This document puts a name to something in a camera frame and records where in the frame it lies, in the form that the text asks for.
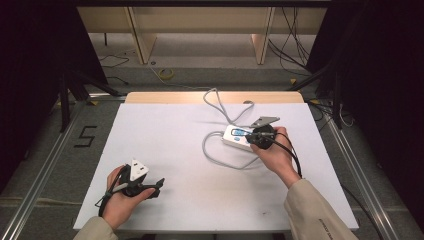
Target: person's left hand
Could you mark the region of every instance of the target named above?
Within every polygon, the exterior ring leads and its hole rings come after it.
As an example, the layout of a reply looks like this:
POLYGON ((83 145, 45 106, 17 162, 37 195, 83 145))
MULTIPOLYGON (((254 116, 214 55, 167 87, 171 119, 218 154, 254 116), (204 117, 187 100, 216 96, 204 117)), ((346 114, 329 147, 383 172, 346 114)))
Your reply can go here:
MULTIPOLYGON (((107 177, 107 189, 110 188, 116 175, 123 167, 124 166, 117 167, 109 174, 107 177)), ((134 197, 127 197, 120 191, 114 193, 106 204, 103 212, 103 219, 112 227, 113 230, 117 229, 130 218, 134 208, 140 202, 146 200, 154 192, 154 188, 149 188, 134 197)))

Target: gray floor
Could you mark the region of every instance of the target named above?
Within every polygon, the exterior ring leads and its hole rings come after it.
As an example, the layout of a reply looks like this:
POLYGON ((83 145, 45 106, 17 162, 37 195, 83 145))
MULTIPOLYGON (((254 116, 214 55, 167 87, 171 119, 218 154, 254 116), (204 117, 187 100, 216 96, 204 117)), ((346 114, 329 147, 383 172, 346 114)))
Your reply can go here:
MULTIPOLYGON (((119 77, 129 82, 123 84, 118 79, 110 78, 111 87, 121 91, 188 91, 179 86, 169 86, 160 82, 153 74, 154 70, 172 68, 175 77, 167 82, 191 87, 213 86, 221 90, 264 90, 279 91, 290 86, 290 79, 301 80, 302 76, 282 70, 279 58, 268 52, 264 65, 257 65, 253 46, 247 35, 160 35, 155 44, 150 63, 139 65, 132 50, 132 39, 125 34, 109 34, 108 46, 103 45, 103 34, 92 34, 93 43, 99 57, 118 55, 128 57, 129 61, 115 68, 104 68, 109 77, 119 77)), ((273 36, 273 41, 282 44, 284 36, 273 36)), ((304 45, 310 48, 313 36, 304 36, 304 45)), ((295 56, 292 45, 288 51, 295 56)), ((112 66, 122 59, 107 58, 101 63, 112 66)), ((285 65, 296 69, 294 65, 285 65)), ((314 96, 314 84, 302 89, 304 98, 314 96)), ((91 93, 101 93, 98 89, 87 86, 91 93)), ((53 171, 41 192, 29 218, 22 229, 19 239, 72 239, 72 229, 80 205, 85 197, 89 183, 100 159, 104 144, 112 127, 114 117, 122 100, 100 100, 82 107, 75 122, 74 130, 64 146, 53 171), (91 147, 75 148, 75 145, 87 143, 79 139, 84 126, 97 126, 86 131, 95 136, 91 147)), ((316 118, 320 112, 311 108, 316 118)), ((23 161, 3 191, 0 198, 0 230, 3 232, 18 209, 20 199, 26 196, 40 169, 50 154, 50 150, 59 137, 60 107, 54 106, 46 119, 36 141, 29 149, 27 160, 23 161)), ((340 182, 345 185, 364 204, 364 198, 357 187, 355 179, 346 164, 345 157, 338 147, 327 120, 317 121, 317 128, 327 148, 340 182)), ((378 200, 393 223, 399 239, 424 239, 402 200, 394 191, 370 151, 370 148, 358 126, 345 126, 343 133, 347 136, 358 162, 364 170, 378 200)), ((354 215, 360 225, 355 234, 359 239, 378 239, 376 230, 365 216, 363 210, 346 194, 354 215)), ((118 233, 120 239, 137 237, 139 234, 118 233)), ((211 235, 160 235, 157 239, 212 239, 211 235)), ((218 239, 272 239, 270 234, 255 235, 219 235, 218 239)))

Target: jacket sleeve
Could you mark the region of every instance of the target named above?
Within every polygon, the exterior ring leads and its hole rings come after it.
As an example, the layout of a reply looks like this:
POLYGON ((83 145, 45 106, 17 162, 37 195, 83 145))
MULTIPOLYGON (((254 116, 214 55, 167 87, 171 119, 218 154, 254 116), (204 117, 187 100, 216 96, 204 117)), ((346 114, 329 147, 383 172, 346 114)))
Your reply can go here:
POLYGON ((117 240, 109 224, 101 217, 92 217, 78 232, 74 240, 117 240))
POLYGON ((305 179, 290 187, 284 207, 294 239, 357 239, 327 200, 305 179))

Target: hand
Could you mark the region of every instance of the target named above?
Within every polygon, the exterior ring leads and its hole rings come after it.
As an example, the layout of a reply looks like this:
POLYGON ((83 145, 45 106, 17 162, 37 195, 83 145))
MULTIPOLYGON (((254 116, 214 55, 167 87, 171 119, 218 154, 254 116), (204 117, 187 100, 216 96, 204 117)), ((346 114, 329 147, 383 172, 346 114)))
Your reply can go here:
MULTIPOLYGON (((113 170, 107 177, 107 189, 113 183, 119 170, 124 166, 120 166, 113 170)), ((117 229, 121 224, 126 222, 134 208, 142 201, 146 200, 152 193, 155 192, 154 188, 149 188, 134 197, 127 197, 122 192, 116 192, 109 199, 103 212, 103 219, 112 227, 113 230, 117 229)))
MULTIPOLYGON (((275 141, 283 144, 291 150, 292 146, 290 145, 289 141, 283 135, 281 135, 284 134, 288 137, 286 128, 275 127, 274 129, 277 131, 277 133, 280 133, 275 137, 275 141)), ((253 152, 259 156, 265 166, 281 178, 287 188, 290 188, 293 183, 301 179, 293 168, 292 157, 280 146, 272 144, 268 149, 261 149, 258 146, 251 144, 250 147, 252 148, 253 152)))

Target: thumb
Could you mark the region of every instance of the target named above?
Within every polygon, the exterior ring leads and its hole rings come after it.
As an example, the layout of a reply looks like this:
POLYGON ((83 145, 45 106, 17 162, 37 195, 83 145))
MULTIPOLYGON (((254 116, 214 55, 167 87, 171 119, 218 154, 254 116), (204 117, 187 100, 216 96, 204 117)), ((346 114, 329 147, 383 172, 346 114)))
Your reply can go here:
POLYGON ((146 200, 148 197, 150 197, 150 195, 152 195, 155 192, 155 190, 156 189, 154 189, 154 188, 148 188, 148 189, 142 191, 137 196, 132 197, 131 199, 133 199, 138 204, 138 203, 146 200))
POLYGON ((256 146, 255 144, 250 144, 250 148, 253 150, 254 153, 258 153, 258 151, 260 150, 260 148, 258 146, 256 146))

